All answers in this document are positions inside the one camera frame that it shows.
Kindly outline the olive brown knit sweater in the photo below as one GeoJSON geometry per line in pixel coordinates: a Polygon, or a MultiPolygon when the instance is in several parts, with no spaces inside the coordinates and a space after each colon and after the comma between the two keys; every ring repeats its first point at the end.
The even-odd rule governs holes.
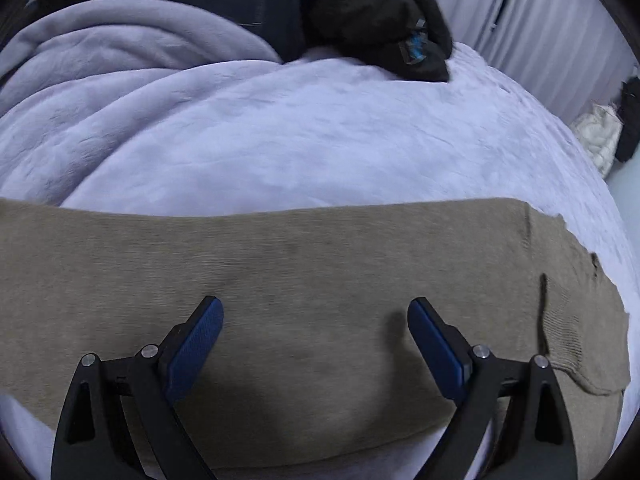
{"type": "Polygon", "coordinates": [[[224,328],[179,406],[209,466],[309,464],[448,422],[406,327],[423,296],[473,344],[548,354],[578,471],[611,452],[630,390],[631,294],[599,248],[519,200],[220,218],[1,205],[1,387],[58,421],[80,357],[128,356],[207,295],[224,328]]]}

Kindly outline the cream puffer jacket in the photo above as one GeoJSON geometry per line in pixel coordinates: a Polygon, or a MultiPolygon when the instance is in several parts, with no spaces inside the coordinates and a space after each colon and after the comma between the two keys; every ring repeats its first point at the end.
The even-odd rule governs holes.
{"type": "Polygon", "coordinates": [[[586,150],[600,176],[605,179],[613,165],[623,123],[609,105],[593,103],[591,110],[580,115],[570,130],[586,150]]]}

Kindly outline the lavender plush bed blanket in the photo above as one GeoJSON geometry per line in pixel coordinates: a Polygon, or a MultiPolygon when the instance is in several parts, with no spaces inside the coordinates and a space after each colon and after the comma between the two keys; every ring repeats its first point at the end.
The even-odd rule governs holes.
{"type": "MultiPolygon", "coordinates": [[[[632,296],[630,390],[606,462],[639,401],[628,346],[639,287],[620,214],[559,118],[469,47],[450,65],[448,82],[414,82],[329,51],[282,63],[264,40],[193,6],[76,4],[2,50],[1,205],[220,218],[519,200],[563,218],[632,296]]],[[[407,478],[448,422],[382,450],[212,468],[235,479],[407,478]]],[[[55,424],[1,387],[1,434],[26,476],[49,477],[55,424]]]]}

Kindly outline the black hanging coat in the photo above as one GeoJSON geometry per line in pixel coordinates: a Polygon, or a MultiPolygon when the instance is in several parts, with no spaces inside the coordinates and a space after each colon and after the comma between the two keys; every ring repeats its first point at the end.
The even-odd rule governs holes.
{"type": "Polygon", "coordinates": [[[640,141],[640,80],[631,77],[623,83],[618,118],[623,125],[618,139],[615,158],[619,162],[632,159],[640,141]]]}

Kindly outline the white pleated curtain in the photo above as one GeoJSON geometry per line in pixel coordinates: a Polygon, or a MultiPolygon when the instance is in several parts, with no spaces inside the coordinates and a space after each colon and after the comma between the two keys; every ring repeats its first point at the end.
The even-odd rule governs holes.
{"type": "Polygon", "coordinates": [[[638,56],[600,0],[437,0],[454,41],[570,124],[616,99],[638,56]]]}

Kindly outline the black jacket with badge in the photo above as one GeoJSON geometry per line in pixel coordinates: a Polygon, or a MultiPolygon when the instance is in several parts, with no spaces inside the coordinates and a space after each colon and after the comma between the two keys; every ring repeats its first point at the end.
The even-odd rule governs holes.
{"type": "Polygon", "coordinates": [[[306,45],[407,79],[447,82],[454,40],[436,0],[299,0],[306,45]]]}

